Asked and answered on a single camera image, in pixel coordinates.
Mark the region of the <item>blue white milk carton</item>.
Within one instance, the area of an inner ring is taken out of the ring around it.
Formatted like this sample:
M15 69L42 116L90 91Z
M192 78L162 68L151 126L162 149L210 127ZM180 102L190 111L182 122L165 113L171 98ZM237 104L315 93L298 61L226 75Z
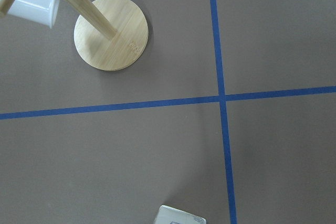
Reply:
M207 224L206 219L172 208L166 205L159 207L158 213L153 221L154 224Z

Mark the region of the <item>wooden mug tree stand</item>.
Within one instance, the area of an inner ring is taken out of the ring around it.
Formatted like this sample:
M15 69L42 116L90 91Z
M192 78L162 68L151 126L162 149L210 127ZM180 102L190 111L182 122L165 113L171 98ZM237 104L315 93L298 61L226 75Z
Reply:
M79 56L90 66L117 71L135 63L149 37L146 17L131 0L65 0L78 13L73 40ZM14 0L1 0L5 17Z

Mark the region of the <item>white mug on stand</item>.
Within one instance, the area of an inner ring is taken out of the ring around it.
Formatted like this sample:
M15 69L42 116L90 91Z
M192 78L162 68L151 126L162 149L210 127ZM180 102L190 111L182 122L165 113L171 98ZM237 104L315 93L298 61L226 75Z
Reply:
M14 0L7 14L31 20L52 28L60 0Z

